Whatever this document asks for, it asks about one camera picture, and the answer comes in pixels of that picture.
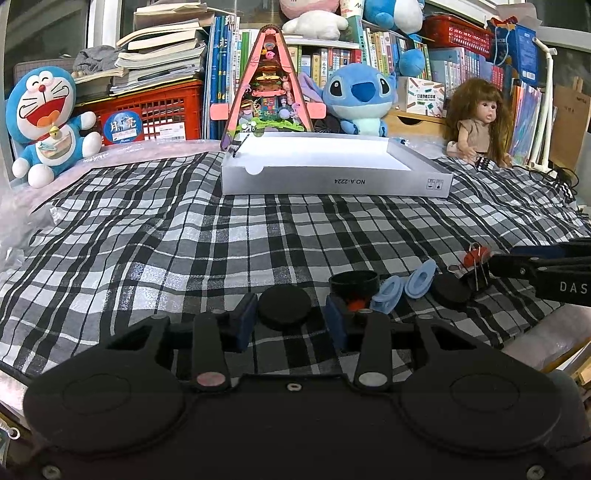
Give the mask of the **black round lid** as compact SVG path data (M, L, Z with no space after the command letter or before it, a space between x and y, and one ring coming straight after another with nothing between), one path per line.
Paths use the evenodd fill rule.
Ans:
M271 329L287 330L304 324L311 311L311 298L294 285L270 287L259 297L257 316Z

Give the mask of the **black binder clip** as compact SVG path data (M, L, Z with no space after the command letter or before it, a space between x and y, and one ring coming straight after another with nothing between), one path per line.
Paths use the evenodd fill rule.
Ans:
M466 269L467 283L474 294L481 293L489 287L490 274L488 270L488 259L473 268Z

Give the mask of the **red object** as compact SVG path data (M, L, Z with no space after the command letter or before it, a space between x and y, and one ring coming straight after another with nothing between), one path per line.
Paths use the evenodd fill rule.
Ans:
M462 265L466 269L470 269L485 262L489 256L490 249L487 246L483 246L480 243L473 243L468 247L468 250L462 260Z

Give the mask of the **black round disc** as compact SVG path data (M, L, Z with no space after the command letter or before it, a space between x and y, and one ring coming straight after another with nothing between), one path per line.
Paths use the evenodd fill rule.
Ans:
M452 273L440 273L433 279L429 293L442 306L459 310L472 299L472 292Z

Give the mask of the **light blue plastic clip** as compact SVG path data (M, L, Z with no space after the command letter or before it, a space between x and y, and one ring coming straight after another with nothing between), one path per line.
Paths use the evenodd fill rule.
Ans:
M394 275L386 279L370 300L370 309L389 315L398 305L405 290L406 280Z

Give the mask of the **white desk lamp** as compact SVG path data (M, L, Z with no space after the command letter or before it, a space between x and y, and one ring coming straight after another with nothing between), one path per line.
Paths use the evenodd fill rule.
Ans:
M539 114L538 127L531 150L529 167L540 173L548 173L554 111L554 57L558 54L554 47L548 47L539 38L534 44L542 51L546 59L546 86Z

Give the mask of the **brown haired baby doll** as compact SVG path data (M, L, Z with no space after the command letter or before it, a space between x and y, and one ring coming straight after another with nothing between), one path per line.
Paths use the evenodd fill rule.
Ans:
M471 78L460 85L448 105L446 124L449 157L473 165L488 159L500 168L511 166L511 113L494 84Z

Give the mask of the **wooden drawer box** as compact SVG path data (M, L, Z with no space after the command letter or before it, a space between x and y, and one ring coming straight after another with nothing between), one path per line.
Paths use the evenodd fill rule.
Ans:
M384 117L390 137L430 136L444 138L447 125L444 119L391 109Z

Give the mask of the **pink bubble wrap sheet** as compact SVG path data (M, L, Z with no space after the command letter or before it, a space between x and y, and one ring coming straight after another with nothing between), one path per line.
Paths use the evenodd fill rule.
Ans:
M108 171L136 163L167 158L188 157L197 153L217 152L215 140L140 141L105 148L98 154L78 162L55 181L40 189L27 184L10 184L1 175L1 270L20 266L32 236L57 223L59 214L46 203L71 187L84 175L97 169Z

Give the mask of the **blue Stitch plush toy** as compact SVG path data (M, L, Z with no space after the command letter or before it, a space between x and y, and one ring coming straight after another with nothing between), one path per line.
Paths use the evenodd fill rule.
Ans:
M301 90L310 99L325 104L339 120L342 132L362 136L388 136L384 120L398 101L396 74L383 74L366 63L351 63L319 87L306 73L297 76Z

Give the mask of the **red plastic basket right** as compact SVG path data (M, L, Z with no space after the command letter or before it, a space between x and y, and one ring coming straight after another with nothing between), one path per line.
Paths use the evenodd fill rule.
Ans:
M430 15L423 20L420 34L438 48L464 47L489 57L494 35L489 31L453 15Z

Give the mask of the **blue white plush toy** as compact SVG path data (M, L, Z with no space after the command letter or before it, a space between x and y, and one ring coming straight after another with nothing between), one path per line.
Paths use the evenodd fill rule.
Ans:
M403 77L420 78L426 69L426 59L418 33L423 27L425 2L419 0L368 0L365 19L384 30L397 32L409 41L407 49L400 48L401 38L394 40L394 67Z

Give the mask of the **Doraemon plush toy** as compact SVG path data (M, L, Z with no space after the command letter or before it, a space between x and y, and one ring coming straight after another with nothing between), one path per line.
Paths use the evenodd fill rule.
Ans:
M34 189L52 183L83 159L96 155L102 136L93 130L91 112L72 114L76 84L66 70L44 66L23 76L6 102L6 122L11 138L23 147L12 173Z

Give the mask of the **stack of books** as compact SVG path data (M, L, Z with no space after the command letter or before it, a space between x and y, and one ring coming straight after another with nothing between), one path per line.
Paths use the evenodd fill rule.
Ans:
M113 45L80 51L73 64L79 102L121 96L191 79L204 70L214 20L202 2L156 2L133 14L133 27Z

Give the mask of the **pink white bunny plush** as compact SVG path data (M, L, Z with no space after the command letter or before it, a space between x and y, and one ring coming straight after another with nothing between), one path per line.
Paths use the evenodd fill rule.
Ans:
M339 40L349 23L337 14L338 9L339 0L280 0L280 10L287 17L283 34Z

